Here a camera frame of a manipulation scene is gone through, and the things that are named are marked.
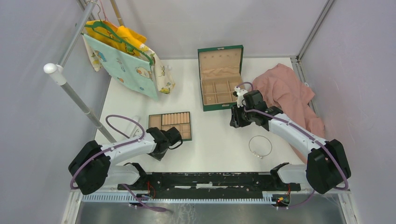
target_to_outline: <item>metal bangle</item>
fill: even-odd
[[[258,153],[256,153],[256,152],[253,152],[253,151],[252,151],[252,149],[250,148],[250,142],[251,142],[255,137],[263,137],[263,138],[265,138],[265,139],[268,140],[268,142],[269,142],[270,145],[271,145],[271,149],[270,149],[269,153],[267,153],[266,155],[260,155],[260,154],[258,154]],[[253,136],[253,137],[250,139],[250,141],[249,141],[249,150],[250,150],[250,152],[251,152],[253,155],[255,155],[255,156],[259,157],[260,159],[262,159],[263,157],[265,157],[265,156],[271,154],[271,152],[272,152],[272,143],[271,143],[271,141],[270,141],[267,137],[262,136],[262,135],[256,135],[256,136]]]

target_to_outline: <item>white table surface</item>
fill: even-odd
[[[140,116],[140,123],[147,129],[150,114],[190,111],[192,141],[184,142],[175,150],[168,150],[161,161],[144,154],[125,162],[138,162],[146,172],[266,172],[283,162],[302,164],[286,141],[264,128],[255,124],[238,129],[230,127],[229,109],[203,112],[198,59],[163,62],[172,67],[171,74],[176,82],[170,95],[159,94],[160,100],[156,102],[129,90],[112,78],[100,121],[119,141],[124,137],[105,122],[109,114],[130,118]],[[278,63],[293,68],[289,58],[244,58],[242,79],[252,82],[255,77]],[[130,125],[128,121],[118,118],[112,118],[110,121],[121,131],[127,130]],[[248,148],[249,140],[256,135],[266,136],[272,142],[271,154],[263,159],[254,156]],[[99,144],[108,143],[99,131],[95,140]],[[268,141],[261,142],[262,149],[259,152],[269,152]]]

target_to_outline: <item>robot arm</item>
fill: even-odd
[[[140,165],[117,164],[141,154],[148,154],[160,161],[169,146],[182,140],[175,127],[168,131],[149,128],[146,133],[142,139],[136,137],[103,146],[96,141],[88,142],[69,165],[71,175],[83,167],[75,178],[81,192],[88,195],[106,185],[134,184],[142,171]]]
[[[319,144],[329,150],[346,178],[351,176],[344,148],[339,141],[320,138],[293,122],[281,109],[275,106],[268,108],[258,90],[247,92],[235,88],[234,95],[238,96],[238,100],[237,105],[231,108],[231,126],[244,127],[254,122],[285,139],[307,158],[307,165],[285,163],[276,167],[283,183],[308,183],[318,193],[324,194],[343,182],[335,164]]]

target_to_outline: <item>metal floor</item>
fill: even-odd
[[[307,195],[292,195],[292,204]],[[151,203],[160,213],[127,203],[81,203],[77,224],[345,224],[337,195],[315,195],[307,204],[276,210],[267,204]]]

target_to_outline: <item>white wall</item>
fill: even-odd
[[[396,1],[339,0],[303,58],[328,138],[340,140],[364,224],[394,223]]]
[[[67,167],[94,126],[42,67],[58,62],[82,10],[75,0],[0,1],[0,223],[59,223]],[[109,75],[90,67],[79,39],[64,74],[96,112]]]
[[[296,55],[326,0],[117,0],[125,25],[160,58],[243,44],[244,56]],[[109,1],[107,17],[117,24]]]

